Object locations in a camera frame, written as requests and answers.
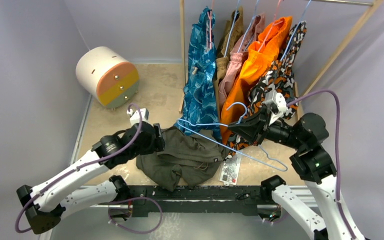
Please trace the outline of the olive green shorts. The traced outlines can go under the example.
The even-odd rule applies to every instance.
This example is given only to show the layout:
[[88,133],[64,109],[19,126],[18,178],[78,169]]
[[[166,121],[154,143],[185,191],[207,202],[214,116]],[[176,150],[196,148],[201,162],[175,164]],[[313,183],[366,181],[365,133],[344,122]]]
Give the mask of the olive green shorts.
[[[208,130],[199,133],[215,140]],[[162,131],[165,149],[136,158],[136,166],[147,177],[168,191],[174,191],[181,179],[190,188],[211,179],[228,150],[197,134],[185,135],[173,126]]]

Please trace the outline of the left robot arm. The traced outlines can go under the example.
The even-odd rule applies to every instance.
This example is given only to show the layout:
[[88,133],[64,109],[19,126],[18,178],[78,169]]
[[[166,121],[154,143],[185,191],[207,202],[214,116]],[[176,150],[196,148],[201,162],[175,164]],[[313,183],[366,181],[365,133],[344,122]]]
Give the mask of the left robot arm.
[[103,136],[77,162],[45,182],[22,185],[16,191],[22,204],[16,218],[15,230],[22,233],[19,221],[25,216],[30,227],[27,232],[42,234],[69,215],[97,204],[124,204],[143,200],[142,193],[135,193],[123,177],[113,175],[96,186],[82,186],[96,176],[118,165],[123,165],[139,155],[160,152],[165,142],[159,124],[136,123],[131,128]]

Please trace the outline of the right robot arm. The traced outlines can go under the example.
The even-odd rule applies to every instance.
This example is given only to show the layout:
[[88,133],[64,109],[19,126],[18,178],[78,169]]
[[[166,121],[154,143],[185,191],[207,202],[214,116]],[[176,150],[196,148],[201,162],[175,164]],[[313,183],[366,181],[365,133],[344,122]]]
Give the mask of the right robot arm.
[[322,147],[329,137],[324,119],[306,113],[290,126],[282,120],[271,121],[271,116],[264,107],[228,125],[228,129],[253,144],[270,140],[295,149],[296,153],[290,156],[292,167],[310,190],[321,213],[315,213],[298,199],[278,175],[261,182],[261,199],[268,204],[279,204],[312,240],[364,240],[342,198],[339,165]]

